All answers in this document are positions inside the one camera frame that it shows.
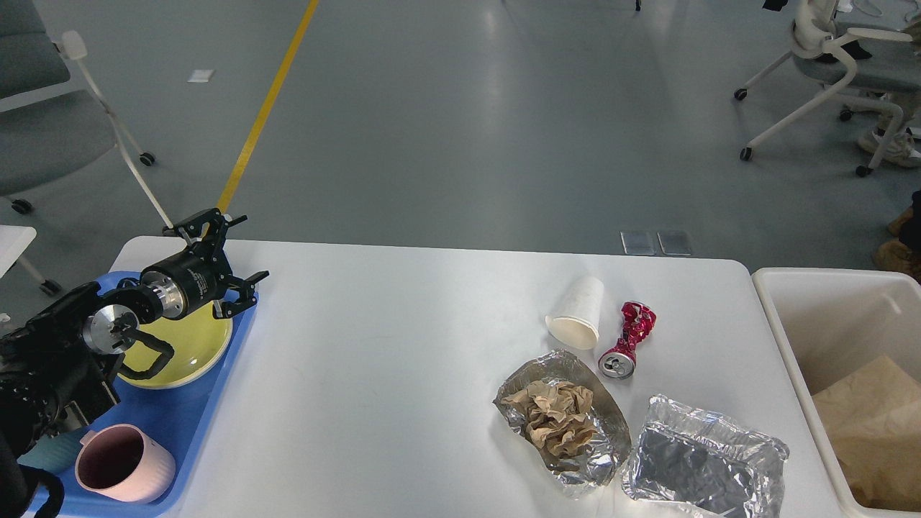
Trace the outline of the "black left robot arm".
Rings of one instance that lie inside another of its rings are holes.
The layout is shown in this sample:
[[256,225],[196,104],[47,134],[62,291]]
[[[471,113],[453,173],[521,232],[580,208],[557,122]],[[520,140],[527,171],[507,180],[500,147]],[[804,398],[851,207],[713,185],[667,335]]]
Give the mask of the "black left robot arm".
[[20,517],[40,486],[48,499],[37,510],[55,517],[65,498],[57,476],[19,462],[44,435],[92,424],[119,403],[113,381],[149,379],[175,356],[168,342],[141,329],[159,319],[178,321],[207,304],[229,319],[256,305],[259,271],[238,278],[224,244],[245,216],[205,209],[165,227],[181,237],[180,252],[142,269],[136,279],[101,292],[98,282],[77,286],[2,337],[2,515]]

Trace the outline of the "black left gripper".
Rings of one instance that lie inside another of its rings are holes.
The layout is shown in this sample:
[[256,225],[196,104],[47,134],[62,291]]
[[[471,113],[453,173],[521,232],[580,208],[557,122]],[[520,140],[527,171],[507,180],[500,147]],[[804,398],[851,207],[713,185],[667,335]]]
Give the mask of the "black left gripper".
[[[172,227],[163,227],[164,237],[182,238],[187,246],[140,275],[141,284],[161,302],[162,316],[185,317],[213,301],[213,317],[227,320],[256,305],[256,285],[270,272],[262,270],[249,278],[237,278],[223,252],[227,231],[247,219],[247,215],[234,219],[220,209],[205,209]],[[223,299],[227,291],[237,293],[237,298]]]

